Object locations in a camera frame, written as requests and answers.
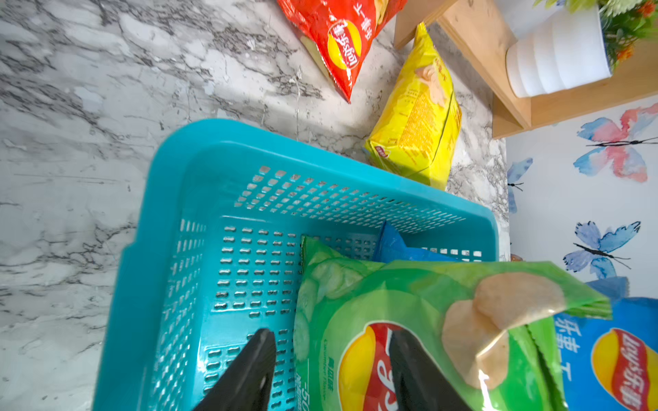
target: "white wall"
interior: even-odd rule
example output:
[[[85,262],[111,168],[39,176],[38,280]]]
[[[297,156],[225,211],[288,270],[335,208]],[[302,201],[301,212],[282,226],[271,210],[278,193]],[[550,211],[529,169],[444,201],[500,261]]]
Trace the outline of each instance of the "white wall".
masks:
[[[574,161],[596,147],[577,136],[581,127],[607,117],[620,127],[620,117],[628,109],[648,108],[658,96],[518,134],[507,139],[507,162],[528,157],[533,164],[515,190],[518,211],[510,215],[511,251],[525,260],[550,260],[565,268],[563,257],[585,245],[574,233],[576,223],[593,221],[603,235],[640,221],[634,238],[610,254],[623,260],[631,270],[613,262],[618,276],[630,280],[633,297],[658,298],[658,144],[635,145],[647,168],[647,181],[640,183],[614,175],[611,165],[595,176],[581,174]],[[658,115],[634,139],[658,137]],[[589,266],[573,273],[582,281],[596,279]]]

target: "cucumber flavor chip bag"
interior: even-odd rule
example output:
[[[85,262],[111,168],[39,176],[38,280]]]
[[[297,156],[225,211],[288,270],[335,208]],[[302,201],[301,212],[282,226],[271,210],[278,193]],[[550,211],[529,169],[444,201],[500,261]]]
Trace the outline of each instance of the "cucumber flavor chip bag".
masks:
[[[397,329],[473,410],[566,410],[551,316],[611,315],[606,297],[547,262],[384,264],[310,237],[302,261],[298,410],[397,410],[388,350]]]

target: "orange flower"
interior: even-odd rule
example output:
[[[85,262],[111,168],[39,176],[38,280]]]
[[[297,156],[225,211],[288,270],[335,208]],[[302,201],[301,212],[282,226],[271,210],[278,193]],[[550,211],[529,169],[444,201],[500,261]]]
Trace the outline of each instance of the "orange flower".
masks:
[[[617,62],[628,60],[630,57],[633,56],[634,51],[635,51],[635,47],[629,45],[627,48],[617,53]]]
[[[656,4],[652,0],[645,1],[638,9],[638,12],[646,18],[651,17],[654,11],[656,11]]]

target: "blue chip bag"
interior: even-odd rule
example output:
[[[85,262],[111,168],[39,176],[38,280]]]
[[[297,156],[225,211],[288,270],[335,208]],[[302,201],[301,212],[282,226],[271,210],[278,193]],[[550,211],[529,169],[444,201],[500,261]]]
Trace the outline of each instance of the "blue chip bag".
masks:
[[[553,317],[570,411],[658,410],[658,300],[628,298],[628,280],[588,283],[613,320]]]
[[[459,261],[429,250],[407,247],[400,233],[389,222],[384,222],[379,232],[377,246],[372,253],[372,261],[389,263],[394,260]]]

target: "blue plastic basket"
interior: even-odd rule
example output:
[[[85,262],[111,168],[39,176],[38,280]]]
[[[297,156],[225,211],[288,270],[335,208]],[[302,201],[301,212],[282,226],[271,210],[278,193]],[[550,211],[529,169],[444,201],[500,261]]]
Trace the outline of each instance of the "blue plastic basket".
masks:
[[[293,410],[301,236],[368,259],[384,220],[410,246],[497,260],[480,205],[239,122],[177,131],[123,253],[93,409],[191,410],[267,327],[278,349],[269,407]]]

